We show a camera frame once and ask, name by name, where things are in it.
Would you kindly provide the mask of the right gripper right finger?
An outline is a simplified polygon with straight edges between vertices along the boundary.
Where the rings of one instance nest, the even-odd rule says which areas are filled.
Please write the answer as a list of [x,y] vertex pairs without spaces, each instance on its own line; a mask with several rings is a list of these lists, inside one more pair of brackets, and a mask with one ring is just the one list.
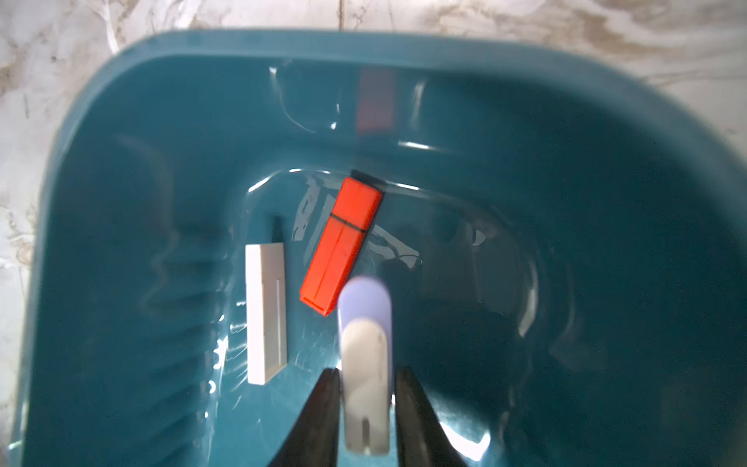
[[395,374],[395,420],[401,467],[465,466],[445,431],[422,385],[410,367]]

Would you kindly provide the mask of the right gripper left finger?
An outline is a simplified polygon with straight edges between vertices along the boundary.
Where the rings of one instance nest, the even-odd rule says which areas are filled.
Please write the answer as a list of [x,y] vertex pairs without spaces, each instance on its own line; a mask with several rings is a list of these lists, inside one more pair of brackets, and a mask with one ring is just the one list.
[[337,466],[340,402],[340,371],[325,369],[268,466]]

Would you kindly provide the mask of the red usb flash drive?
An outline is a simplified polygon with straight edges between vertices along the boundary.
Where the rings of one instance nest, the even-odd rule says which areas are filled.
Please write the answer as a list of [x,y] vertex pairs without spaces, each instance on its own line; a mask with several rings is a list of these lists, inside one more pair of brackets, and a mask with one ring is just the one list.
[[352,177],[340,192],[300,290],[300,300],[322,316],[335,309],[373,225],[383,193]]

